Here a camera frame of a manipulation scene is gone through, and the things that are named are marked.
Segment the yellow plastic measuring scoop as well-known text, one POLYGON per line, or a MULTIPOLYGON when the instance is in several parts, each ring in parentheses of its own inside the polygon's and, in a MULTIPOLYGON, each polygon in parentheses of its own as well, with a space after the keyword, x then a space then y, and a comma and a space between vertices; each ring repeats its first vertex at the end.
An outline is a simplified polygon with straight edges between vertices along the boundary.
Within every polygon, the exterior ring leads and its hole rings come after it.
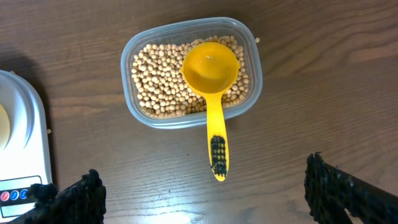
POLYGON ((229 171, 229 146, 221 99, 238 76, 240 63, 223 44, 205 42, 190 50, 181 72, 190 89, 206 101, 206 128, 211 171, 225 181, 229 171))

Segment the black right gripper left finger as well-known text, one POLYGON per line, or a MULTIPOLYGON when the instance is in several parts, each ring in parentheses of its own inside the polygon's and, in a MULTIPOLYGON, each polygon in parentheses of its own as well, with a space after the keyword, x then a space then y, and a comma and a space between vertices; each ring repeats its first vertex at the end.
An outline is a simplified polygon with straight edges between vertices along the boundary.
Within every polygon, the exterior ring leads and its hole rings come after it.
POLYGON ((34 208, 10 224, 104 223, 106 187, 94 169, 61 192, 54 184, 33 184, 28 188, 27 196, 34 199, 34 208))

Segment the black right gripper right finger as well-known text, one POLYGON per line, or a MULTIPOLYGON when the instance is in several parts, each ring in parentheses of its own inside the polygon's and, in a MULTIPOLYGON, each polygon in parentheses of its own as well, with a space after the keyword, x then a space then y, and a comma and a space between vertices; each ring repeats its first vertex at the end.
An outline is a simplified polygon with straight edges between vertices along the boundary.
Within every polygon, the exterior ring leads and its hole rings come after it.
POLYGON ((317 223, 397 223, 397 196, 327 164, 319 152, 307 157, 304 187, 317 223))

